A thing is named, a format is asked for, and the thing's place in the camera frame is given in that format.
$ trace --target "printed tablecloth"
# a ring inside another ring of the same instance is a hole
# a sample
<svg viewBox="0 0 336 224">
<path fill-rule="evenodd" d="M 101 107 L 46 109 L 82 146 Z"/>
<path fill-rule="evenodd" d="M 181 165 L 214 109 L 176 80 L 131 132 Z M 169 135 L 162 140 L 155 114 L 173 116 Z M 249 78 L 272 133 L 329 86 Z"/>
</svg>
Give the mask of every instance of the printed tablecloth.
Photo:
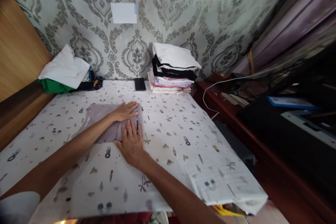
<svg viewBox="0 0 336 224">
<path fill-rule="evenodd" d="M 256 213 L 266 193 L 190 94 L 153 94 L 146 86 L 135 91 L 133 81 L 105 80 L 98 91 L 57 95 L 0 153 L 1 194 L 70 141 L 92 103 L 135 100 L 143 109 L 146 151 L 158 164 L 206 204 L 234 202 Z M 30 223 L 153 209 L 170 210 L 114 143 L 98 143 L 60 179 Z"/>
</svg>

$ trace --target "green cloth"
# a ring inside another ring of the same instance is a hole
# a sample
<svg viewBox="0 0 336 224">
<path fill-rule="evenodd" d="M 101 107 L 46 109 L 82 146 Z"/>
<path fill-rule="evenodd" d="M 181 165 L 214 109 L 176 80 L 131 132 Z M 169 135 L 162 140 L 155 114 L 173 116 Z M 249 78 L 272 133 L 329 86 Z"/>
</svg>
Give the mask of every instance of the green cloth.
<svg viewBox="0 0 336 224">
<path fill-rule="evenodd" d="M 62 95 L 74 89 L 50 79 L 38 79 L 37 82 L 42 84 L 45 93 L 57 93 Z"/>
</svg>

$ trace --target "paper note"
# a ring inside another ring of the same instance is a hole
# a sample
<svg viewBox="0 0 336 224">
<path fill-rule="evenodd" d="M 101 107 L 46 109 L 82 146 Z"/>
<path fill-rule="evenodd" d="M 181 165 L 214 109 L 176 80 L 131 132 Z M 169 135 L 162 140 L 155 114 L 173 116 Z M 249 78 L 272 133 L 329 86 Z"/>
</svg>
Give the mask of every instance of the paper note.
<svg viewBox="0 0 336 224">
<path fill-rule="evenodd" d="M 137 23 L 136 3 L 111 3 L 113 23 Z"/>
</svg>

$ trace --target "person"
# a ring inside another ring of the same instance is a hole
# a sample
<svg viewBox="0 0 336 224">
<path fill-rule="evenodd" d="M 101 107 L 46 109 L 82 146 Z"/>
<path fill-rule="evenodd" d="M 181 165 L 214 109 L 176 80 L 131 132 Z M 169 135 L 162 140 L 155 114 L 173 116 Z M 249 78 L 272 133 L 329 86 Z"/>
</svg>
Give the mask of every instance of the person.
<svg viewBox="0 0 336 224">
<path fill-rule="evenodd" d="M 5 192 L 0 197 L 0 215 L 5 219 L 5 223 L 28 223 L 38 204 L 65 172 L 83 156 L 112 123 L 135 116 L 137 112 L 132 111 L 137 106 L 134 101 L 128 104 L 122 103 L 112 113 L 88 127 L 38 164 Z M 141 125 L 137 133 L 134 121 L 128 120 L 127 125 L 122 125 L 122 135 L 122 142 L 114 142 L 126 162 L 149 178 L 182 224 L 224 223 L 212 209 L 146 152 Z"/>
</svg>

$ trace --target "smartphone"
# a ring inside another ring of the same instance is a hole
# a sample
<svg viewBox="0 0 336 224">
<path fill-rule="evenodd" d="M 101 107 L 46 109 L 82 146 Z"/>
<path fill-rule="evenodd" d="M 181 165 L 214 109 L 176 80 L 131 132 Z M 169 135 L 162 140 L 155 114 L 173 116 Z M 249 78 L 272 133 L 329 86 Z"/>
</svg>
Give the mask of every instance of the smartphone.
<svg viewBox="0 0 336 224">
<path fill-rule="evenodd" d="M 144 78 L 134 78 L 135 91 L 145 91 L 146 85 Z"/>
</svg>

